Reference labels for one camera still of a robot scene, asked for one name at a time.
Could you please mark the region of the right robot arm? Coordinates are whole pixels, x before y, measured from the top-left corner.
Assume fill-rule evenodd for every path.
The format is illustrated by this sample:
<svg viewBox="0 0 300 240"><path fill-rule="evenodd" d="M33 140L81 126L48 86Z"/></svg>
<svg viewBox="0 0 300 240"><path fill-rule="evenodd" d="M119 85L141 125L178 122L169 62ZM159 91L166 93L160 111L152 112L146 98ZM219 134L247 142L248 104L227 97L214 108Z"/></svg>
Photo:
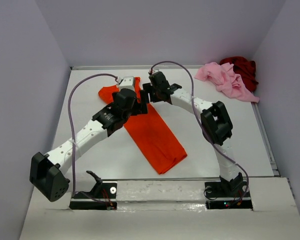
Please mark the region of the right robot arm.
<svg viewBox="0 0 300 240"><path fill-rule="evenodd" d="M231 146L233 123L223 102L215 103L194 96L195 84L189 75L191 92L179 84L170 84L161 71L148 72L150 83L143 84L143 90L152 103L166 102L193 114L203 137L214 148L219 165L218 189L228 197L234 196L242 189L243 175L247 172L234 159Z"/></svg>

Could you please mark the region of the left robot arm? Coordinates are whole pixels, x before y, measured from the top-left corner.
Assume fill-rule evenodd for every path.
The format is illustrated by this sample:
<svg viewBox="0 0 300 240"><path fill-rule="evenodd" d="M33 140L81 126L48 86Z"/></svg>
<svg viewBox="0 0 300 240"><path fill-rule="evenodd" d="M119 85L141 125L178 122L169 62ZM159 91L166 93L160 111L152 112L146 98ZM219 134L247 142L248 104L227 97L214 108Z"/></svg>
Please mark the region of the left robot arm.
<svg viewBox="0 0 300 240"><path fill-rule="evenodd" d="M31 158L29 180L50 202L59 200L74 185L65 177L74 163L90 148L121 129L130 116L147 114L149 98L128 88L112 94L113 101L93 115L92 119L59 147L46 154L37 152Z"/></svg>

